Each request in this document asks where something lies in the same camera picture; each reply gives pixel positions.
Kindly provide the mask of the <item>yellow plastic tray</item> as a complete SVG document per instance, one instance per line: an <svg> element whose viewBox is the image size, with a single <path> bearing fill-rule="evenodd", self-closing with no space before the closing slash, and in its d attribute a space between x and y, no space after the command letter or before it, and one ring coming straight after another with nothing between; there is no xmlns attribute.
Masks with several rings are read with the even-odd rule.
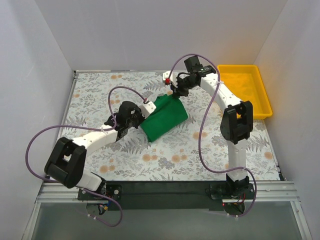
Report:
<svg viewBox="0 0 320 240"><path fill-rule="evenodd" d="M264 120L273 115L271 104L256 65L220 64L221 80L238 98L253 105L253 118Z"/></svg>

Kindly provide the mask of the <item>green t shirt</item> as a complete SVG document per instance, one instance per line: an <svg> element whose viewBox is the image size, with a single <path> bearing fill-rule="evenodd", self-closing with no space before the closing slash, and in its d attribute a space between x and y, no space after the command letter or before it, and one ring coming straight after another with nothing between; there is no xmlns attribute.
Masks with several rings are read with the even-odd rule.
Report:
<svg viewBox="0 0 320 240"><path fill-rule="evenodd" d="M182 102L172 95L158 96L154 105L155 111L140 125L150 143L188 119Z"/></svg>

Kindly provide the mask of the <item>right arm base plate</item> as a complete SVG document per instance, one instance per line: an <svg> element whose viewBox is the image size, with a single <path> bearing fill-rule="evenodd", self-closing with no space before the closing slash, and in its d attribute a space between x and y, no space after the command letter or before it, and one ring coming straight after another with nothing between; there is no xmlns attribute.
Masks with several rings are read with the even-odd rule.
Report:
<svg viewBox="0 0 320 240"><path fill-rule="evenodd" d="M213 200L238 200L245 197L252 200L255 195L252 183L233 184L227 181L213 181L208 185L205 193Z"/></svg>

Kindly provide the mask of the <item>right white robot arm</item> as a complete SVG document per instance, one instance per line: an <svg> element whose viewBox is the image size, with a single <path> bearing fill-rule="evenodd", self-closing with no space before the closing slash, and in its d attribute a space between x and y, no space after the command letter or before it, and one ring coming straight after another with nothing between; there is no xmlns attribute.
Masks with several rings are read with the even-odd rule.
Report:
<svg viewBox="0 0 320 240"><path fill-rule="evenodd" d="M200 87L210 95L211 103L217 103L223 113L220 132L227 143L229 168L223 171L226 175L225 183L216 191L232 199L244 197L251 187L250 179L253 177L246 167L246 149L253 130L253 105L231 92L212 62L204 66L200 58L201 55L194 53L180 57L186 68L184 77L180 73L173 77L170 71L164 81L170 85L176 98L187 97L191 89Z"/></svg>

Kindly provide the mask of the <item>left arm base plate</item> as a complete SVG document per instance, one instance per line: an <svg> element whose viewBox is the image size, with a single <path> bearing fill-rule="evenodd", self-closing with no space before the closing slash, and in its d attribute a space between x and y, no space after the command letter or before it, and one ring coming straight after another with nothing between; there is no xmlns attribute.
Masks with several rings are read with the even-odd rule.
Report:
<svg viewBox="0 0 320 240"><path fill-rule="evenodd" d="M104 195L114 200L119 200L122 194L122 186L120 184L102 183L95 191L96 194ZM77 199L79 201L98 201L105 200L105 198L88 193L85 190L79 190Z"/></svg>

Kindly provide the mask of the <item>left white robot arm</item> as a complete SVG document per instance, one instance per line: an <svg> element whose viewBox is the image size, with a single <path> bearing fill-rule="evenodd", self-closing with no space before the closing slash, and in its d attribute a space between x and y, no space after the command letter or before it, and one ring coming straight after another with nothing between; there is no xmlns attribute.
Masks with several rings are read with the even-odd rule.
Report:
<svg viewBox="0 0 320 240"><path fill-rule="evenodd" d="M60 138L44 167L44 172L68 189L85 188L95 200L106 196L102 177L85 169L86 157L97 150L122 139L130 128L139 125L156 110L153 102L147 101L140 106L124 101L115 119L112 116L100 127L81 137Z"/></svg>

